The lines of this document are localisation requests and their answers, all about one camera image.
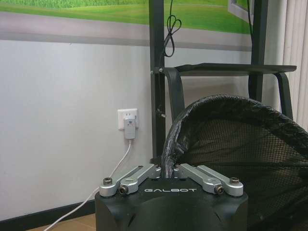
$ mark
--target screw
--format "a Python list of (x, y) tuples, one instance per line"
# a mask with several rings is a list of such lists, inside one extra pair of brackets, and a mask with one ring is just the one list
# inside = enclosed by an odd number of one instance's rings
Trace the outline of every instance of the screw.
[(209, 182), (217, 182), (217, 179), (214, 179), (214, 178), (210, 178), (208, 179)]
[(158, 115), (160, 115), (162, 118), (166, 118), (166, 115), (158, 108), (157, 109)]
[(215, 187), (215, 192), (218, 194), (218, 195), (221, 195), (221, 194), (223, 194), (223, 187), (221, 186), (221, 185), (217, 185), (216, 187)]
[(238, 183), (240, 183), (240, 179), (238, 179), (237, 177), (231, 177), (230, 183), (231, 184), (238, 184)]
[(119, 193), (121, 195), (126, 195), (128, 193), (128, 187), (126, 185), (122, 185), (119, 188)]
[(112, 184), (112, 178), (106, 177), (103, 179), (103, 185), (111, 185)]

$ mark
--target floor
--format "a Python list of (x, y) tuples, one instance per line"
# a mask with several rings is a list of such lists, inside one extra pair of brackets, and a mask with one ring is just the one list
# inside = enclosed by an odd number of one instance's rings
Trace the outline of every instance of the floor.
[[(48, 225), (28, 231), (44, 231)], [(59, 222), (51, 231), (95, 231), (95, 214)]]

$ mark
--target power adapter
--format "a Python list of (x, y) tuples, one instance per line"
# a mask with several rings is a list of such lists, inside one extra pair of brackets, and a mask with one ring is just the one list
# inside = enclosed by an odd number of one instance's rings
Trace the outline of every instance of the power adapter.
[(136, 138), (136, 119), (124, 119), (124, 138), (128, 140)]

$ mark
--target black shelf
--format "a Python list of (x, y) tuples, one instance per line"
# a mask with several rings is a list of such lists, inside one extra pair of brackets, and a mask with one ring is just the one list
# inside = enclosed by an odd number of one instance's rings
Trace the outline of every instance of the black shelf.
[(254, 64), (197, 64), (175, 67), (181, 76), (248, 76), (292, 72), (296, 66)]

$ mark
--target black cable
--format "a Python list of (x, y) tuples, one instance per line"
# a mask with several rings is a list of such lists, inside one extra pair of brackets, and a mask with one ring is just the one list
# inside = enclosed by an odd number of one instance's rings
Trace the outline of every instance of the black cable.
[(247, 0), (247, 11), (248, 11), (248, 21), (249, 21), (249, 30), (250, 30), (250, 37), (251, 37), (251, 42), (252, 42), (252, 35), (253, 35), (253, 32), (252, 32), (252, 25), (251, 25), (251, 18), (250, 18), (250, 0)]
[[(167, 34), (167, 36), (165, 38), (163, 50), (162, 50), (162, 53), (161, 53), (161, 55), (159, 57), (159, 62), (158, 62), (159, 65), (161, 65), (161, 61), (162, 61), (163, 56), (170, 58), (170, 57), (172, 57), (174, 55), (175, 43), (174, 43), (174, 40), (173, 40), (173, 35), (182, 27), (182, 21), (180, 19), (177, 19), (176, 16), (172, 14), (172, 5), (173, 5), (173, 0), (171, 0), (171, 3), (170, 3), (170, 12), (169, 12), (169, 17), (167, 19), (168, 34)], [(176, 24), (179, 24), (179, 26), (177, 27), (176, 30), (174, 30), (174, 27), (175, 27)], [(172, 46), (172, 53), (171, 54), (167, 54), (166, 48), (167, 48), (167, 45), (168, 45), (168, 43), (170, 41), (171, 41), (171, 46)], [(160, 72), (158, 73), (158, 85), (160, 86)], [(161, 94), (162, 94), (162, 91), (159, 88), (159, 100), (160, 100), (160, 102), (162, 100)], [(158, 106), (158, 112), (160, 114), (164, 114), (165, 113), (165, 112), (162, 111), (162, 105)]]

